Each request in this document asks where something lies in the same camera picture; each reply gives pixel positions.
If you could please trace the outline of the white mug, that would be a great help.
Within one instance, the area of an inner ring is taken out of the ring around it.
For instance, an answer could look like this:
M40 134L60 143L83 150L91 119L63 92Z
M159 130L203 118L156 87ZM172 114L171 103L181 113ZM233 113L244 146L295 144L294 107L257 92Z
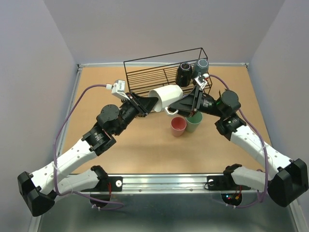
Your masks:
M183 90L178 85L167 85L150 90L148 96L158 98L158 102L153 108L155 112L165 112L168 116L174 116L178 110L170 112L168 108L183 97Z

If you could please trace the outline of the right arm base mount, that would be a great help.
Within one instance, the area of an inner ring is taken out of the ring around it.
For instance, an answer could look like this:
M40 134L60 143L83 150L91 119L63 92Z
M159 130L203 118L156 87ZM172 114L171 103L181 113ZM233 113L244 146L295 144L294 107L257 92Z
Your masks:
M208 175L204 189L210 191L232 191L232 190L250 190L250 187L237 185L232 177L219 174Z

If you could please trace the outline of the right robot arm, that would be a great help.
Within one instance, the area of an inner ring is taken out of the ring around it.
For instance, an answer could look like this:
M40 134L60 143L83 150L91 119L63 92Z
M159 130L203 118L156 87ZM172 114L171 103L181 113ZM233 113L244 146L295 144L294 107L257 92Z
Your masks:
M293 160L267 144L249 122L240 118L238 95L226 89L215 100L199 87L166 107L170 114L184 117L196 113L217 116L218 132L228 141L238 145L264 166L264 171L248 169L240 164L226 167L222 177L223 185L232 189L247 186L261 195L268 194L279 206L286 207L309 189L308 169L302 159Z

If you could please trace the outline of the black mug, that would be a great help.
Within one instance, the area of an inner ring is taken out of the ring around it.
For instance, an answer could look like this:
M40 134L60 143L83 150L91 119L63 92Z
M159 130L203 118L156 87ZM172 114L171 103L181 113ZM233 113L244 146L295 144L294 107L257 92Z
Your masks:
M176 84L180 87L187 87L190 84L192 75L192 66L187 63L181 63L176 73Z

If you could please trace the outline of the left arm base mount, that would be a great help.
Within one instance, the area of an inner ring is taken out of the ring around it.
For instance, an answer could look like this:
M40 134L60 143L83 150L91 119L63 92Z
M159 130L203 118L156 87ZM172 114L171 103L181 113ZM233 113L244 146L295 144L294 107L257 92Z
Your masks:
M121 192L123 186L122 176L108 176L106 178L100 179L94 188L90 191L96 192Z

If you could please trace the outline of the red cup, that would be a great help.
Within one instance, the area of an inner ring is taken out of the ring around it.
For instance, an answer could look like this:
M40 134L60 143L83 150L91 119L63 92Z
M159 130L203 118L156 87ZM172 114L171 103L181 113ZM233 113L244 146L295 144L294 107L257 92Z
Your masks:
M183 117L174 117L171 120L171 133L174 137L181 136L186 129L186 121Z

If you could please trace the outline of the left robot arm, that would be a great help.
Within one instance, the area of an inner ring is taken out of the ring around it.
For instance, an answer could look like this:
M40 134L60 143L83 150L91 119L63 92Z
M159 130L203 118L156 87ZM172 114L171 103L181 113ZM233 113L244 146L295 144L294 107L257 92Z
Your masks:
M19 192L31 214L41 216L54 206L56 198L68 193L90 189L120 191L122 188L116 182L122 178L109 177L99 165L82 174L72 176L71 173L111 148L116 143L114 136L120 135L134 118L147 116L157 102L157 97L127 93L120 107L104 106L92 129L67 152L37 171L22 172L17 177Z

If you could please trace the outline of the green cup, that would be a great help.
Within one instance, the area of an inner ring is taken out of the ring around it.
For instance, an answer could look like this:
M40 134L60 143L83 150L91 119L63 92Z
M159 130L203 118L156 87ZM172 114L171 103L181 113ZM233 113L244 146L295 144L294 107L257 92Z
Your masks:
M186 117L186 128L187 132L195 132L195 130L200 125L201 121L203 120L203 115L201 112L195 113L193 116Z

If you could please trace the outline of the blue-grey mug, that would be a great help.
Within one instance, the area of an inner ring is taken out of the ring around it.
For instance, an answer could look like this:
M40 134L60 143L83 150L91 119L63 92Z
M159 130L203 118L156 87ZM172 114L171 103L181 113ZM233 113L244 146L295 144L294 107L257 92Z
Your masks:
M209 71L208 61L206 59L198 59L193 65L191 78L195 79L196 77L200 75L208 73L208 71Z

